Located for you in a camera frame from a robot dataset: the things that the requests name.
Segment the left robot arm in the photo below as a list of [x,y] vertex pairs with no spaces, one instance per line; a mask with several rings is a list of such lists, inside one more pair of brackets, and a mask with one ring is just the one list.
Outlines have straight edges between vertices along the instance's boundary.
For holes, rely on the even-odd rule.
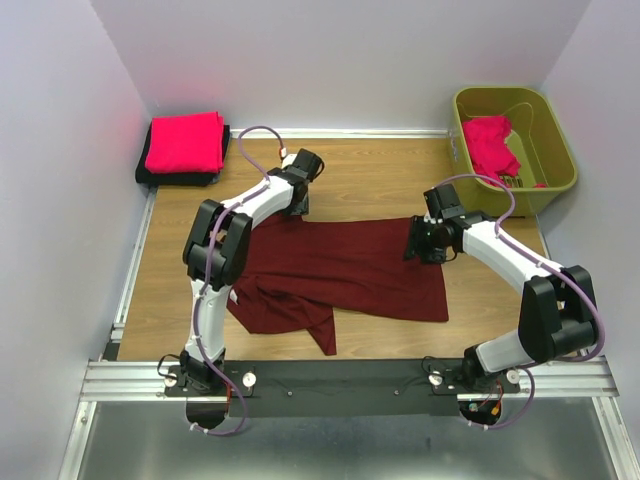
[[189,337],[176,357],[179,366],[161,375],[167,389],[209,395],[228,385],[221,376],[224,319],[232,287],[247,264],[252,230],[274,214],[294,212],[323,170],[318,155],[301,149],[285,155],[246,192],[201,203],[182,255],[193,297]]

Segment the maroon t shirt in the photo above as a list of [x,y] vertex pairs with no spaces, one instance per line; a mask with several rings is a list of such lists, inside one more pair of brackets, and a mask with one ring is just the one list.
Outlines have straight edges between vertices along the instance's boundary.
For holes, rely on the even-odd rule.
[[439,265],[405,259],[407,218],[308,222],[274,215],[251,233],[227,308],[251,334],[307,331],[337,352],[335,309],[398,320],[449,319]]

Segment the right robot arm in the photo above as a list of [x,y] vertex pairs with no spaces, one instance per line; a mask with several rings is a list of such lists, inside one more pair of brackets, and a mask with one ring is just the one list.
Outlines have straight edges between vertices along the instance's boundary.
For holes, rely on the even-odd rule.
[[515,330],[465,350],[458,381],[480,392],[516,367],[576,360],[583,349],[598,354],[605,333],[589,272],[565,268],[506,233],[499,220],[466,210],[450,183],[424,194],[427,213],[414,216],[404,257],[442,265],[447,254],[481,261],[520,293]]

